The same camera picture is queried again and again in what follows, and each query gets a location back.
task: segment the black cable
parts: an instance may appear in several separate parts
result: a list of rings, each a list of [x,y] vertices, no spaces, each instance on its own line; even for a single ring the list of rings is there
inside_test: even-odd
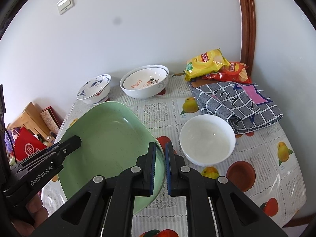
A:
[[[14,151],[13,143],[12,143],[12,140],[11,140],[11,136],[9,135],[9,132],[7,131],[7,129],[6,129],[6,128],[5,128],[4,130],[5,130],[5,132],[7,133],[7,135],[9,136],[9,140],[10,140],[11,147],[12,147],[12,150],[13,150],[14,160],[15,160],[15,163],[17,164],[17,161],[16,161],[16,155],[15,155],[15,151]]]

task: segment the lay's logo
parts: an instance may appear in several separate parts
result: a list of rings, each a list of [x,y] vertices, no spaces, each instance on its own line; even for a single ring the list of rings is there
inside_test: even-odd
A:
[[[230,72],[234,72],[235,71],[235,65],[236,65],[236,63],[234,63],[234,62],[230,63],[230,66],[229,66]]]
[[[208,58],[208,56],[207,56],[207,53],[201,54],[201,58],[202,58],[202,61],[203,61],[203,62],[207,62],[207,61],[210,60],[210,59]]]

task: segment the yellow chip bag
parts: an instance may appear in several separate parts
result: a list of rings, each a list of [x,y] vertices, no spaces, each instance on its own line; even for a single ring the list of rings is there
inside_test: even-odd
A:
[[[222,56],[221,51],[211,50],[186,62],[185,79],[189,81],[195,77],[217,72],[224,65],[229,66],[230,63]]]

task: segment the human hand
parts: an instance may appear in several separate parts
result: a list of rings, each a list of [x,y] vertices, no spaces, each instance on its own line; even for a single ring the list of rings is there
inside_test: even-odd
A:
[[[31,235],[34,229],[48,218],[48,211],[43,207],[43,202],[38,194],[36,194],[29,203],[26,204],[26,208],[33,214],[33,218],[35,220],[35,224],[33,226],[21,220],[12,220],[16,230],[23,236]]]

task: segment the blue and white porcelain bowl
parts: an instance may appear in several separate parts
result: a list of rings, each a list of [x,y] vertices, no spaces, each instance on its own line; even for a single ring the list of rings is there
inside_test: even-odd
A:
[[[85,83],[77,93],[77,99],[87,104],[98,104],[108,98],[111,76],[103,74]]]

